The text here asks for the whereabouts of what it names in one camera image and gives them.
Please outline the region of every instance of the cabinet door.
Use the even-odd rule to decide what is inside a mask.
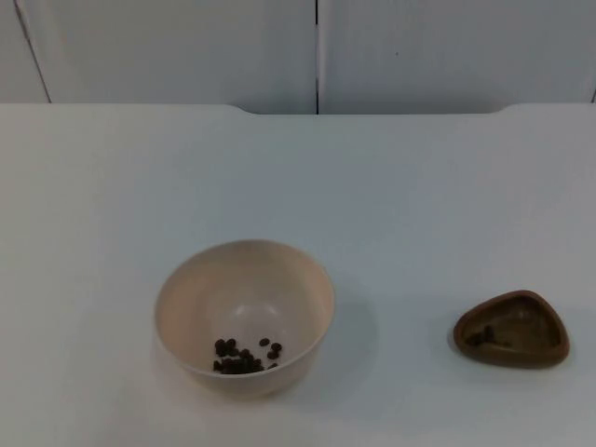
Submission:
[[[12,0],[0,0],[0,102],[47,102]]]
[[[54,102],[315,111],[313,0],[20,0]]]
[[[318,0],[322,113],[589,102],[594,0]]]

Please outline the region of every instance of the bowl rim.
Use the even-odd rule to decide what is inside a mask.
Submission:
[[[157,307],[159,306],[159,303],[160,303],[160,300],[161,300],[161,296],[162,296],[162,292],[165,289],[166,285],[168,284],[169,280],[171,278],[173,278],[173,276],[184,265],[186,265],[186,263],[188,263],[191,259],[195,258],[196,256],[199,256],[200,254],[206,253],[207,251],[216,250],[216,249],[219,249],[219,248],[228,246],[228,245],[236,245],[236,244],[239,244],[239,243],[247,243],[247,242],[248,243],[255,243],[256,242],[256,243],[265,243],[265,244],[277,245],[277,246],[280,246],[282,248],[290,249],[291,251],[295,251],[298,254],[304,256],[306,259],[308,259],[320,271],[320,273],[322,273],[323,276],[326,278],[327,283],[329,284],[329,287],[330,287],[330,290],[331,290],[332,314],[331,314],[331,317],[329,318],[329,323],[327,324],[327,327],[325,328],[325,330],[323,331],[323,333],[321,335],[319,335],[317,337],[317,339],[307,349],[305,349],[304,351],[302,351],[297,356],[294,356],[290,360],[288,360],[288,361],[286,361],[286,362],[278,365],[276,368],[272,368],[270,370],[263,370],[263,371],[259,371],[259,372],[247,372],[247,373],[244,373],[244,374],[221,374],[221,373],[218,373],[218,372],[211,372],[211,371],[203,370],[203,369],[197,368],[195,366],[192,366],[192,365],[186,363],[185,361],[179,359],[178,356],[176,356],[173,352],[171,352],[168,349],[168,347],[166,346],[165,342],[161,338],[161,334],[159,333],[159,329],[157,327]],[[323,339],[327,335],[327,332],[329,332],[329,328],[333,324],[334,318],[335,318],[335,288],[333,287],[333,282],[332,282],[331,276],[329,275],[329,273],[327,272],[327,270],[325,269],[325,267],[322,264],[320,264],[313,256],[311,256],[308,252],[306,252],[304,250],[297,249],[296,247],[293,247],[290,244],[286,244],[286,243],[283,243],[283,242],[278,242],[278,241],[273,240],[273,239],[260,239],[260,238],[236,239],[236,240],[231,240],[231,241],[228,241],[228,242],[224,242],[224,243],[212,245],[212,246],[207,247],[205,250],[198,251],[197,253],[192,254],[185,261],[183,261],[182,263],[180,263],[179,265],[177,265],[176,268],[174,268],[174,270],[168,275],[167,279],[164,281],[163,285],[159,289],[159,293],[157,294],[156,302],[154,303],[154,308],[153,308],[153,330],[154,330],[154,334],[156,335],[157,341],[158,341],[159,345],[161,346],[161,348],[164,351],[166,351],[168,353],[168,355],[170,357],[172,357],[176,363],[178,363],[181,367],[183,367],[188,372],[194,373],[194,374],[203,375],[203,376],[206,376],[206,377],[212,377],[214,379],[237,380],[237,379],[246,379],[246,378],[252,378],[252,377],[260,377],[260,376],[263,376],[263,375],[266,375],[266,374],[269,374],[269,373],[276,373],[278,371],[284,370],[287,367],[290,367],[293,363],[296,363],[298,360],[302,359],[307,354],[309,354],[313,349],[315,349],[323,341]]]

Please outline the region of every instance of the bowl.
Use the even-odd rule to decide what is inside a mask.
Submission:
[[[561,318],[533,291],[511,291],[469,310],[454,341],[472,359],[513,368],[547,368],[569,354]]]
[[[249,398],[278,391],[308,371],[334,312],[331,280],[303,251],[268,240],[226,243],[191,257],[164,284],[155,307],[161,345],[205,387]],[[213,370],[218,339],[237,341],[264,371]],[[270,360],[268,338],[280,343]],[[267,370],[272,363],[278,366]]]

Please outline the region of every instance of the small brown dish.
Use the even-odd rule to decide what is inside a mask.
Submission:
[[[467,311],[454,341],[472,359],[514,368],[547,368],[569,354],[561,319],[533,291],[511,291]]]

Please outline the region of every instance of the beige bowl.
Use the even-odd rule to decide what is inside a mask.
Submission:
[[[193,256],[174,271],[156,303],[157,335],[201,384],[256,397],[301,378],[316,356],[334,311],[331,281],[312,258],[266,240],[230,242]],[[267,359],[267,337],[283,349]],[[212,370],[216,340],[235,338],[265,368],[251,374]]]

